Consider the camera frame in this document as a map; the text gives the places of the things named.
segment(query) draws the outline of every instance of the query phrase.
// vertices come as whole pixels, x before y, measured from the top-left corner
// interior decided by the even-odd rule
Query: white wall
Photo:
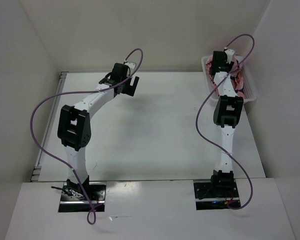
[[[201,70],[202,56],[222,49],[239,34],[252,33],[268,3],[20,1],[60,71],[109,70],[136,47],[144,50],[144,70]],[[243,50],[248,39],[240,41],[238,50]]]
[[[17,0],[0,0],[0,240],[5,238],[21,183],[29,181],[38,149],[32,109],[56,91],[58,72]],[[36,118],[43,135],[50,104]]]
[[[300,239],[300,0],[272,0],[249,60],[259,97],[248,118],[268,177]]]

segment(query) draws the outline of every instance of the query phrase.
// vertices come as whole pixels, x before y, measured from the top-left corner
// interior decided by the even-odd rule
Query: white table
[[[191,180],[108,182],[96,225],[86,212],[58,213],[60,191],[51,186],[62,183],[24,183],[5,240],[294,240],[276,181],[252,183],[246,208],[197,211]],[[245,202],[248,180],[237,187]]]
[[[62,92],[93,90],[105,73],[68,73]],[[198,108],[208,91],[202,72],[138,72],[134,97],[119,95],[91,120],[92,138],[86,147],[86,168],[92,181],[209,179],[221,152],[204,141],[195,128]],[[66,159],[57,137],[60,109],[74,105],[83,94],[62,96],[48,127],[44,147]],[[214,106],[207,104],[199,126],[221,142],[213,123]],[[243,111],[233,141],[234,156],[251,178],[264,178],[254,137]],[[42,154],[39,181],[65,181],[68,169]],[[234,164],[235,178],[245,178]]]

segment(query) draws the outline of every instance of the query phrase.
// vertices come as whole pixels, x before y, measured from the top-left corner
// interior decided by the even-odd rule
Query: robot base
[[[106,200],[106,182],[90,182],[89,183],[89,197],[95,207],[96,212],[105,211]],[[61,193],[59,213],[73,213],[73,212],[89,212],[90,206],[86,199],[69,196],[66,193]]]
[[[220,196],[220,191],[213,191],[210,180],[194,180],[193,187],[197,210],[228,209],[227,203],[234,208],[241,206],[236,183],[233,189],[224,190],[223,196]]]

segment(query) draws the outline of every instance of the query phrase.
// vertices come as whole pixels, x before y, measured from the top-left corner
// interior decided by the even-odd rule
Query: white plastic basket
[[[207,86],[207,89],[209,90],[209,93],[211,93],[211,91],[214,89],[214,86],[212,85],[210,78],[209,78],[209,73],[206,71],[206,62],[209,59],[210,56],[204,56],[203,58],[201,58],[201,64],[202,64],[202,69],[203,72],[205,74],[203,74],[204,78],[205,78],[205,83]],[[235,58],[240,62],[243,57],[242,56],[238,56],[235,55]],[[255,83],[252,79],[252,75],[251,72],[249,70],[249,67],[247,65],[243,65],[243,69],[241,70],[243,78],[244,78],[244,84],[243,84],[243,91],[244,91],[244,95],[245,95],[245,99],[243,100],[244,103],[247,102],[251,102],[257,99],[257,88],[255,86]],[[211,97],[210,97],[210,103],[212,104],[216,104],[219,100],[219,97],[216,93],[214,93]]]

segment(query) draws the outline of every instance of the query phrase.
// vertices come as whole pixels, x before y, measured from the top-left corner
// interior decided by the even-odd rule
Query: robotic arm
[[[112,72],[108,73],[96,87],[104,90],[115,86],[126,79],[134,70],[136,64],[132,62],[116,63]],[[92,93],[73,106],[64,105],[60,112],[57,135],[64,146],[67,162],[75,169],[84,189],[89,192],[89,175],[86,169],[86,146],[91,139],[90,121],[96,112],[118,94],[135,94],[139,77],[135,77],[133,85],[131,79],[123,85],[107,91]],[[82,197],[83,192],[73,171],[69,168],[67,190],[76,197]]]
[[[240,120],[244,99],[235,92],[231,75],[234,62],[232,61],[235,51],[225,49],[214,51],[210,68],[213,81],[219,86],[219,100],[213,114],[213,122],[221,132],[221,146],[232,154],[233,138],[237,124]],[[233,189],[235,185],[232,160],[225,152],[221,153],[220,160],[215,164],[211,176],[211,187],[215,194],[224,196],[224,192]]]

